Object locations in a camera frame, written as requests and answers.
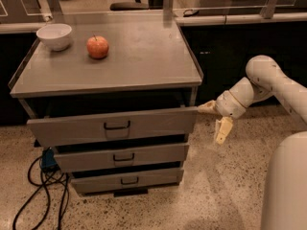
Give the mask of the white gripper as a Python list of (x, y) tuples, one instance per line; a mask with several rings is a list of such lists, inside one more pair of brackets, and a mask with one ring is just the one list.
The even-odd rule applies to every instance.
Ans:
[(216, 102), (211, 100), (198, 106), (199, 113), (217, 115), (217, 111), (223, 118), (215, 122), (214, 141), (218, 145), (222, 145), (233, 128), (233, 119), (240, 118), (246, 112), (246, 109), (230, 91), (226, 90), (217, 98)]

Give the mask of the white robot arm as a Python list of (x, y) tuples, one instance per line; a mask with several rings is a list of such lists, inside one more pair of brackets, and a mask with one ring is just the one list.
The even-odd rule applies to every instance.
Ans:
[(219, 97), (198, 107), (218, 115), (215, 141), (222, 144), (235, 120), (268, 99), (288, 116), (296, 132), (285, 137), (270, 158), (265, 177), (261, 230), (307, 230), (307, 88), (284, 73), (269, 56), (252, 57), (246, 75)]

